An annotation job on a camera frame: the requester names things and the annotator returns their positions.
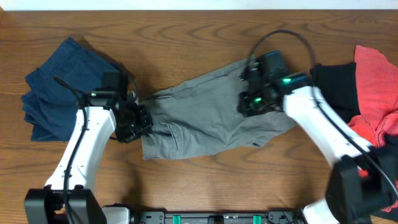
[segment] red cloth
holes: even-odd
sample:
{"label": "red cloth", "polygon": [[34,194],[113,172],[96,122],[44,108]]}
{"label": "red cloth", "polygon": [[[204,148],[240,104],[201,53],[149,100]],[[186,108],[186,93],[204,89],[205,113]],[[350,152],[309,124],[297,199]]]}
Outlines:
{"label": "red cloth", "polygon": [[359,111],[348,123],[376,147],[384,135],[398,136],[398,68],[375,49],[355,47],[356,90]]}

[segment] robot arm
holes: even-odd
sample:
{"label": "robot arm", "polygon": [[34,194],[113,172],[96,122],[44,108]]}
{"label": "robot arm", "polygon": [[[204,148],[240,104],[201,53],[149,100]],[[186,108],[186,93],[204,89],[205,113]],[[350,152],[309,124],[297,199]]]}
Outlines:
{"label": "robot arm", "polygon": [[[116,118],[112,109],[106,110],[102,106],[87,106],[83,110],[86,110],[88,115],[87,128],[70,169],[68,190],[73,190],[76,185],[80,185],[84,189],[94,191],[98,166],[105,145],[115,131]],[[64,172],[81,133],[83,123],[83,113],[79,110],[76,114],[75,129],[67,149],[54,173],[45,183],[45,186],[49,186],[52,190],[63,189]]]}
{"label": "robot arm", "polygon": [[[290,74],[279,51],[257,58],[242,76],[249,88],[240,94],[239,111],[254,116],[282,108],[333,168],[326,199],[303,209],[308,224],[351,223],[395,202],[397,159],[391,149],[371,151],[371,143],[347,126],[306,74]],[[360,169],[369,175],[360,177]]]}

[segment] green led light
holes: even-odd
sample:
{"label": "green led light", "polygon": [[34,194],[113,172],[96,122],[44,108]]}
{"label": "green led light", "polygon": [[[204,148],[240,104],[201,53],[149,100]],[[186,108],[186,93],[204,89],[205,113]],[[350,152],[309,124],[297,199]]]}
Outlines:
{"label": "green led light", "polygon": [[261,97],[257,97],[256,99],[254,99],[255,103],[260,103],[260,101],[261,101]]}
{"label": "green led light", "polygon": [[282,81],[284,83],[289,83],[290,81],[292,81],[292,79],[291,78],[284,78],[284,79],[282,79]]}

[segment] shorts pocket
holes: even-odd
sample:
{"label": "shorts pocket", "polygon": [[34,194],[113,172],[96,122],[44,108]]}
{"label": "shorts pocket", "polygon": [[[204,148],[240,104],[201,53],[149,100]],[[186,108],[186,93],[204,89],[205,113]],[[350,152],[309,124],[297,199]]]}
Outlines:
{"label": "shorts pocket", "polygon": [[171,149],[174,149],[175,151],[182,150],[182,138],[181,138],[181,130],[178,125],[172,122],[164,122],[164,121],[158,121],[160,125],[167,127],[169,130],[167,134],[165,135],[164,138],[168,142],[168,145],[170,146]]}

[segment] wood grain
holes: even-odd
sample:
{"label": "wood grain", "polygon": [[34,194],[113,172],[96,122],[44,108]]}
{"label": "wood grain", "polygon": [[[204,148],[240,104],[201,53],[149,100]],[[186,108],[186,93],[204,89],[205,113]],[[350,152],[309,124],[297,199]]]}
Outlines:
{"label": "wood grain", "polygon": [[[246,57],[276,29],[305,35],[325,65],[352,61],[356,44],[398,65],[397,11],[7,12],[0,27],[0,223],[26,223],[27,190],[44,185],[67,145],[30,142],[32,126],[23,120],[20,100],[30,90],[24,77],[61,41],[72,36],[115,58],[148,95]],[[274,49],[294,70],[309,69],[297,40],[275,36],[258,53]],[[109,142],[100,166],[95,194],[101,205],[169,211],[302,207],[322,197],[330,171],[299,127],[262,149],[177,161],[142,160],[141,141]]]}
{"label": "wood grain", "polygon": [[1,22],[1,19],[2,19],[2,15],[4,14],[4,10],[2,9],[2,7],[0,6],[0,22]]}

